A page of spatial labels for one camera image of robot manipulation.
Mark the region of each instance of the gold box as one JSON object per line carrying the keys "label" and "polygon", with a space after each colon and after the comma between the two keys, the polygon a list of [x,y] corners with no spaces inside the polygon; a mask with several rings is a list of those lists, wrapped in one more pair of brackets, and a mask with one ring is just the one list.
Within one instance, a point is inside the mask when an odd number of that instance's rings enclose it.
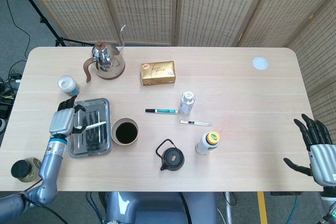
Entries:
{"label": "gold box", "polygon": [[176,79],[173,61],[141,64],[142,85],[174,83]]}

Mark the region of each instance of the coffee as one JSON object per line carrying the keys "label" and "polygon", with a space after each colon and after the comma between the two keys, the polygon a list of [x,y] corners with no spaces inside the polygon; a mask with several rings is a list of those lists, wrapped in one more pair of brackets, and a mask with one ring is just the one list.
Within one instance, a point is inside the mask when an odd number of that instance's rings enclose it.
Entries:
{"label": "coffee", "polygon": [[136,139],[138,130],[133,123],[125,122],[118,126],[115,135],[120,143],[130,144]]}

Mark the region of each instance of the robotic arm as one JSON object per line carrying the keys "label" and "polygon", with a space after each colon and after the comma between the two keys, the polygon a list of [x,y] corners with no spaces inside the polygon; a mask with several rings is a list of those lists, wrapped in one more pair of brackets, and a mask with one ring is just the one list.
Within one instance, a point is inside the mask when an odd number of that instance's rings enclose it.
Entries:
{"label": "robotic arm", "polygon": [[288,158],[283,160],[293,170],[312,176],[323,187],[321,198],[326,215],[317,224],[336,224],[336,145],[332,144],[329,131],[323,123],[315,122],[305,114],[302,114],[302,118],[307,127],[297,119],[294,122],[306,144],[310,168],[298,166]]}
{"label": "robotic arm", "polygon": [[49,129],[51,137],[39,171],[43,180],[42,184],[28,192],[0,199],[0,223],[12,220],[21,215],[23,211],[35,208],[37,205],[46,205],[56,198],[57,178],[67,146],[66,138],[73,133],[81,134],[86,128],[85,126],[81,129],[73,127],[75,114],[79,110],[85,111],[81,105],[74,107],[76,97],[60,103],[57,112],[52,117]]}

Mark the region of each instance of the small can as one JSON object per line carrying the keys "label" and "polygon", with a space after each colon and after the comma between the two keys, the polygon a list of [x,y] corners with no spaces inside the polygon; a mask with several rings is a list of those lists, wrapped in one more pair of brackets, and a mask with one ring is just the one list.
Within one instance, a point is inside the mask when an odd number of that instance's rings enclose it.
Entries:
{"label": "small can", "polygon": [[196,143],[196,151],[202,155],[208,154],[209,151],[214,150],[219,146],[221,137],[215,131],[207,132],[202,139]]}
{"label": "small can", "polygon": [[181,96],[181,103],[179,111],[182,114],[188,115],[191,112],[191,109],[193,108],[195,102],[195,95],[191,91],[186,91]]}
{"label": "small can", "polygon": [[79,85],[71,76],[62,76],[59,78],[58,86],[65,94],[71,97],[79,94]]}

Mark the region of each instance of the tray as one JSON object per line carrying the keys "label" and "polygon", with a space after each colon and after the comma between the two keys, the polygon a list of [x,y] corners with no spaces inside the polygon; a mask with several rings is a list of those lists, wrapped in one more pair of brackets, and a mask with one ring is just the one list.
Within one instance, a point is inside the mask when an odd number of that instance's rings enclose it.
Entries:
{"label": "tray", "polygon": [[75,127],[104,122],[106,124],[72,134],[68,139],[70,157],[81,158],[107,154],[112,150],[110,103],[105,98],[75,102],[84,106],[86,112],[79,111],[74,118]]}

